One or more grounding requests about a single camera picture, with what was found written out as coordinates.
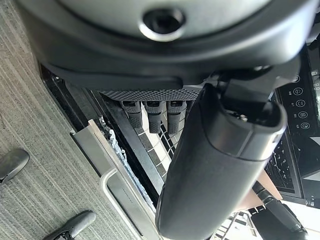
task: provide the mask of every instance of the striped carpet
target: striped carpet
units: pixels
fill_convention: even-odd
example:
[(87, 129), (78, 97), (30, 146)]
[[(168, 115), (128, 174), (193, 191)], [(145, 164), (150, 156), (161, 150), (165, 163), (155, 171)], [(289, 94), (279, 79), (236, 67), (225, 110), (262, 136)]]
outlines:
[(77, 240), (133, 239), (70, 131), (37, 75), (13, 1), (0, 0), (0, 156), (13, 148), (31, 156), (0, 187), (0, 240), (41, 240), (86, 209), (96, 221)]

